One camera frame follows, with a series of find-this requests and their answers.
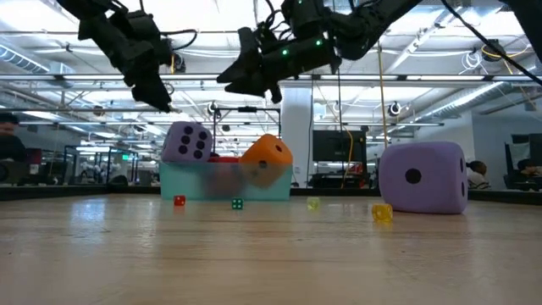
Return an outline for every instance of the die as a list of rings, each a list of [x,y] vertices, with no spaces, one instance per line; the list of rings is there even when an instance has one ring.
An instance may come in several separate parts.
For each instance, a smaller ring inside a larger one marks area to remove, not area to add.
[[[389,204],[374,204],[371,212],[376,222],[391,222],[393,219],[393,208]]]
[[[309,210],[315,210],[315,209],[320,208],[320,198],[318,197],[307,198],[307,208]]]
[[[211,131],[193,122],[174,122],[163,142],[164,162],[207,162],[211,157]]]
[[[276,136],[263,135],[239,159],[246,181],[267,189],[293,163],[290,149]]]
[[[231,199],[231,208],[233,209],[243,209],[243,199],[242,198],[233,198]]]
[[[184,207],[186,204],[186,197],[184,195],[177,195],[173,197],[173,203],[175,207]]]
[[[379,165],[380,193],[395,211],[460,214],[467,206],[467,167],[454,142],[393,145]]]

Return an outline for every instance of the red object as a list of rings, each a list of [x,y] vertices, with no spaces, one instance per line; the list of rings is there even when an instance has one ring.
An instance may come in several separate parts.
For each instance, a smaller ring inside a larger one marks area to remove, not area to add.
[[[173,202],[175,207],[184,207],[186,203],[186,197],[183,195],[178,195],[173,197]]]
[[[239,158],[237,157],[211,157],[209,158],[210,163],[239,163]]]

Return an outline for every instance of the small green die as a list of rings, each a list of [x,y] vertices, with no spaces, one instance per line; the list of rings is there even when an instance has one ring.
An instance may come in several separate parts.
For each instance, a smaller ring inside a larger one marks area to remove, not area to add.
[[[320,198],[318,197],[307,198],[307,208],[310,210],[315,210],[315,209],[320,208]]]
[[[243,199],[242,198],[233,198],[231,199],[231,208],[233,209],[243,209]]]

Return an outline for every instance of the light blue container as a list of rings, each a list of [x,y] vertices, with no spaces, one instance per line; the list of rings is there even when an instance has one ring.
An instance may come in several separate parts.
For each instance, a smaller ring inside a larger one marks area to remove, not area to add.
[[[246,179],[242,164],[160,163],[160,186],[163,200],[173,200],[184,195],[187,200],[210,201],[231,200],[234,197],[245,201],[287,201],[290,199],[292,166],[269,164],[259,170],[262,175],[284,171],[269,187],[258,187]]]

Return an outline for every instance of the small red die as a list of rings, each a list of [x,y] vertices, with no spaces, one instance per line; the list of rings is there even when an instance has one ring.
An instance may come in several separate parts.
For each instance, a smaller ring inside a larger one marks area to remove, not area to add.
[[[177,207],[184,206],[186,203],[186,197],[182,195],[175,196],[173,197],[173,199],[174,199],[174,205]]]

